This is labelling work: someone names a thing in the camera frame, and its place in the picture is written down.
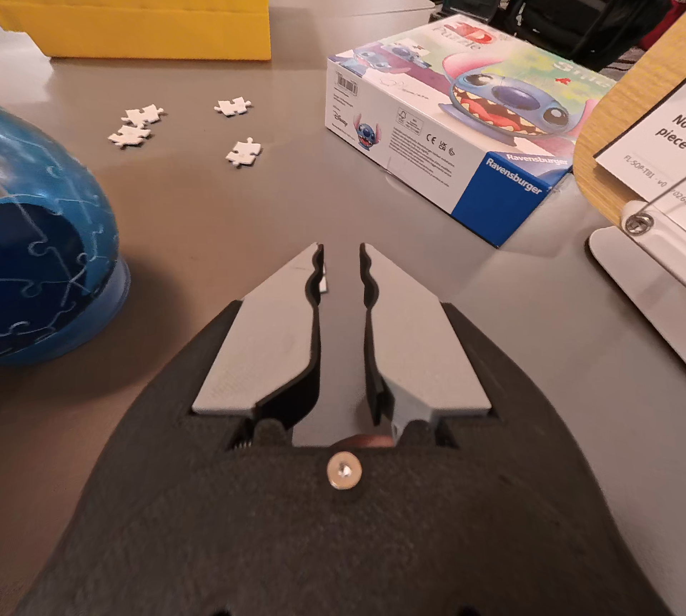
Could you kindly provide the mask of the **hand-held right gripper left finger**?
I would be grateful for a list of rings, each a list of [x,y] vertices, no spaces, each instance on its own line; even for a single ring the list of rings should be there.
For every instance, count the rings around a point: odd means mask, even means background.
[[[273,419],[291,430],[320,393],[320,282],[313,243],[241,300],[192,404],[199,416]]]

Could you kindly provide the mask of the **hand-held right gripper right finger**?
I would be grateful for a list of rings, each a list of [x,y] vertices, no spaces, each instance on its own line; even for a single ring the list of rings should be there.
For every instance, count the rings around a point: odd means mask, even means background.
[[[366,397],[393,440],[409,423],[482,417],[491,401],[440,299],[370,244],[359,247]]]

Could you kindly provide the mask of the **blue puzzle ball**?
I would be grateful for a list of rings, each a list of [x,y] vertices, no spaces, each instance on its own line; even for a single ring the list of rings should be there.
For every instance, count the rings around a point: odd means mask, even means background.
[[[1,110],[1,356],[64,328],[101,294],[119,231],[90,171]]]

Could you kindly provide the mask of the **printed cardboard puzzle box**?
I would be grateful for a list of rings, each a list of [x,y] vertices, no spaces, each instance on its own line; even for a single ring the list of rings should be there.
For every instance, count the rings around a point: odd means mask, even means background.
[[[453,15],[330,56],[325,125],[499,248],[572,172],[614,85]]]

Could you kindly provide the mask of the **white document stand base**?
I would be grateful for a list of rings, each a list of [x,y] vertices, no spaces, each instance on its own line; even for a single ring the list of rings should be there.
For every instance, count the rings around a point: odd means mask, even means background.
[[[655,205],[631,200],[619,226],[587,241],[596,262],[685,361],[685,229]]]

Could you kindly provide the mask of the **instruction sheet on stand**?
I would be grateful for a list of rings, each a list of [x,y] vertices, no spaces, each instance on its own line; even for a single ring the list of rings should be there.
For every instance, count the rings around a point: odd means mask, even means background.
[[[624,205],[638,195],[598,167],[595,156],[684,79],[683,15],[600,100],[582,128],[574,150],[573,175],[583,196],[614,226],[620,225]]]

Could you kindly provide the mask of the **printed instruction sheet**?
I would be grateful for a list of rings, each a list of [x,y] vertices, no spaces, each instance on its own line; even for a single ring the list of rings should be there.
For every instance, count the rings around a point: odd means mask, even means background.
[[[599,151],[599,166],[685,228],[685,81]]]

